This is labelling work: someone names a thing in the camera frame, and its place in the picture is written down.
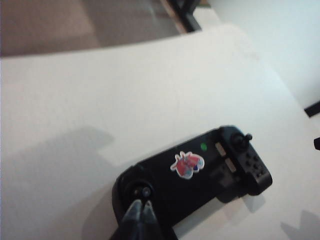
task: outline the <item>white desk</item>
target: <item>white desk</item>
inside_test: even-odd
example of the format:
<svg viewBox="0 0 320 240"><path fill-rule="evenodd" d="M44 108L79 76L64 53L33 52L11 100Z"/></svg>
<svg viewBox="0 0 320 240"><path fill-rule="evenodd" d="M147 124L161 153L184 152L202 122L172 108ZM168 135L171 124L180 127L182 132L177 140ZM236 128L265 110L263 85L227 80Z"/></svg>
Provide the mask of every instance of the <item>white desk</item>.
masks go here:
<svg viewBox="0 0 320 240"><path fill-rule="evenodd" d="M320 236L320 133L237 28L1 68L1 239L108 239L111 187L126 167L228 124L253 134L273 185L212 200L175 226L178 237Z"/></svg>

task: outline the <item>game controller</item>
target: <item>game controller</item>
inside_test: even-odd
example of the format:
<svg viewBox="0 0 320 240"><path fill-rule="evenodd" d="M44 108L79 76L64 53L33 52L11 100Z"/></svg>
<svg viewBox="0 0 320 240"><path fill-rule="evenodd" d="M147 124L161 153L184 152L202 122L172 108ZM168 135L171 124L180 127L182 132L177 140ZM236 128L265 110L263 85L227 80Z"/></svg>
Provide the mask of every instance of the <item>game controller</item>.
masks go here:
<svg viewBox="0 0 320 240"><path fill-rule="evenodd" d="M112 189L118 223L134 200L150 201L164 238L176 240L172 226L211 199L259 195L273 180L251 139L222 126L131 166Z"/></svg>

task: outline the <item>green led light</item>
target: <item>green led light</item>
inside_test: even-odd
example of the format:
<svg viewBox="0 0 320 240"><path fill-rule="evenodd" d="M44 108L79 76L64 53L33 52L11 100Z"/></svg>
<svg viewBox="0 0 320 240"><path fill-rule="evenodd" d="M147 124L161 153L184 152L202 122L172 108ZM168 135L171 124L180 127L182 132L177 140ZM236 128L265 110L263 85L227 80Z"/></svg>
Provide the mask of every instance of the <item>green led light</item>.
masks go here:
<svg viewBox="0 0 320 240"><path fill-rule="evenodd" d="M200 148L204 152L207 151L207 149L208 149L207 144L205 144L204 142L200 144Z"/></svg>

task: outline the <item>wooden floor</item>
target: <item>wooden floor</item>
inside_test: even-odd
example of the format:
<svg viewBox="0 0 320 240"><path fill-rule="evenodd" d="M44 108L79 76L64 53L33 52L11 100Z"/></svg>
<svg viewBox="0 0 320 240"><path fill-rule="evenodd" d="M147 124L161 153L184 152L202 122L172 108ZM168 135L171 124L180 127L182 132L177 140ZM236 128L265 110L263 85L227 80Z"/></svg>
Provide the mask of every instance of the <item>wooden floor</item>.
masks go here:
<svg viewBox="0 0 320 240"><path fill-rule="evenodd" d="M162 0L1 1L1 55L103 48L178 35Z"/></svg>

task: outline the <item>sticker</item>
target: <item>sticker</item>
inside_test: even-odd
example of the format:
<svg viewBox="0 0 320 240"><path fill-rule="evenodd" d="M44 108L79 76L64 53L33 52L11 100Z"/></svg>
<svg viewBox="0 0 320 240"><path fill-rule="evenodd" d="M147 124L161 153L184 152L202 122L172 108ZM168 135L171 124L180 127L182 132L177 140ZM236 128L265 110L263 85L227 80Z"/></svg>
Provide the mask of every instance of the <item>sticker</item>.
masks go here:
<svg viewBox="0 0 320 240"><path fill-rule="evenodd" d="M170 166L171 171L176 170L183 179L191 179L194 173L198 173L205 166L205 160L202 156L193 154L191 151L174 156L175 163Z"/></svg>

